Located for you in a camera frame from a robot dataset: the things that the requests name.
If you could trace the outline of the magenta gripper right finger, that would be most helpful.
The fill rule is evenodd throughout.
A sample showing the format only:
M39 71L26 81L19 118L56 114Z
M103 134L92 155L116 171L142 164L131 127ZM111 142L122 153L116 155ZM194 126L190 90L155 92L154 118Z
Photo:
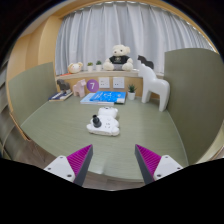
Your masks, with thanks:
M145 184L182 169L182 166L169 155L160 156L138 144L135 145L135 156Z

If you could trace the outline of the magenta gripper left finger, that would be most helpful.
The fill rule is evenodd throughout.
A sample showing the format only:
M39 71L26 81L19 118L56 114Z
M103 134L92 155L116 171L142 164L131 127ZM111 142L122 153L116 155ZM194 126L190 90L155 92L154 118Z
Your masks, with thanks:
M67 181L82 186L93 156L93 145L90 144L69 156L58 156L44 170Z

